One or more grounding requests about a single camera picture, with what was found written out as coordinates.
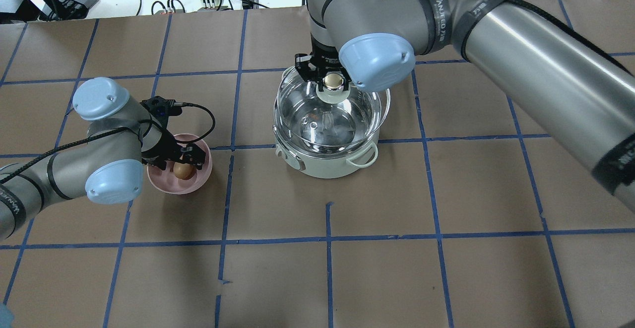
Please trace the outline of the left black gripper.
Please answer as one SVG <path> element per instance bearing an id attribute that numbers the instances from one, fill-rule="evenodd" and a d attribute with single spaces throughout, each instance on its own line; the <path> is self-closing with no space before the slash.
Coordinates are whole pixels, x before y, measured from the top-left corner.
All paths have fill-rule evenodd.
<path id="1" fill-rule="evenodd" d="M 169 118 L 181 115 L 184 107 L 196 107 L 206 112 L 208 109 L 199 104 L 177 102 L 163 97 L 152 97 L 141 101 L 140 104 L 150 114 L 150 119 L 140 121 L 141 124 L 148 125 L 145 133 L 149 134 L 152 129 L 160 132 L 160 138 L 156 145 L 141 153 L 141 162 L 163 171 L 166 170 L 168 161 L 193 165 L 195 169 L 201 170 L 206 163 L 206 154 L 204 149 L 200 149 L 196 143 L 204 140 L 208 136 L 208 132 L 191 140 L 177 140 L 168 131 L 167 126 Z"/>

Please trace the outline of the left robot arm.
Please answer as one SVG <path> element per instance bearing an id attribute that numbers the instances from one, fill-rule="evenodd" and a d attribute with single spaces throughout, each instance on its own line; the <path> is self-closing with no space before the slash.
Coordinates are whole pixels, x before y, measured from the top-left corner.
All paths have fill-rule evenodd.
<path id="1" fill-rule="evenodd" d="M 45 208 L 78 197 L 97 204 L 133 201 L 145 177 L 164 193 L 200 189 L 213 167 L 205 136 L 168 131 L 170 117 L 185 107 L 199 105 L 161 96 L 138 101 L 108 77 L 84 82 L 72 108 L 89 123 L 86 138 L 1 168 L 1 239 Z"/>

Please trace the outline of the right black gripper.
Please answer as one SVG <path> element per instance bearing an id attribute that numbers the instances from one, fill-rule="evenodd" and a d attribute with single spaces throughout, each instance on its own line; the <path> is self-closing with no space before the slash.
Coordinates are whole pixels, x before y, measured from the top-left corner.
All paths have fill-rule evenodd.
<path id="1" fill-rule="evenodd" d="M 341 64 L 338 50 L 317 40 L 311 41 L 310 54 L 295 54 L 294 68 L 305 81 L 322 82 L 327 74 L 340 73 L 348 81 L 348 72 Z"/>

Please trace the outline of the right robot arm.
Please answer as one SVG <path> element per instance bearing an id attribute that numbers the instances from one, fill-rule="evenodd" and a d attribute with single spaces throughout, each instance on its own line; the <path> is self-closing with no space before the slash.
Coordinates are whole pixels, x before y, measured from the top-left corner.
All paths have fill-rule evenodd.
<path id="1" fill-rule="evenodd" d="M 308 0 L 308 11 L 304 80 L 341 72 L 383 91 L 452 45 L 633 210 L 634 76 L 551 14 L 523 0 Z"/>

